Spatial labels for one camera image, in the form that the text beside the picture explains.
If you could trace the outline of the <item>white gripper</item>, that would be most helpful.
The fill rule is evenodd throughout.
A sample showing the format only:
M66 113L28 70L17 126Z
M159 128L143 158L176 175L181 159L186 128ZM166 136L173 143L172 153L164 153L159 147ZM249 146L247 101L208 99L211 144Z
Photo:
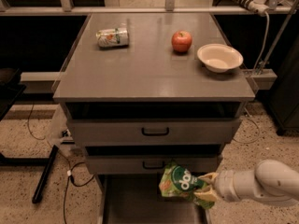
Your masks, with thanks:
M237 196L234 186L234 175L234 171L211 172L199 175L198 178L200 180L205 181L209 185L214 184L215 189L207 186L203 189L197 189L194 195L208 202L216 202L218 195L226 202L239 202L240 198Z

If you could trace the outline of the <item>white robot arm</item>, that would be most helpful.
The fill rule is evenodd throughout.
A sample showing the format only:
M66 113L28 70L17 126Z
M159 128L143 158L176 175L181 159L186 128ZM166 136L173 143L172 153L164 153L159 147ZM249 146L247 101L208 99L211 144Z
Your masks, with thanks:
M194 195L205 201L253 200L281 207L299 203L299 173L280 161L264 160L252 170L209 173L199 179L207 186Z

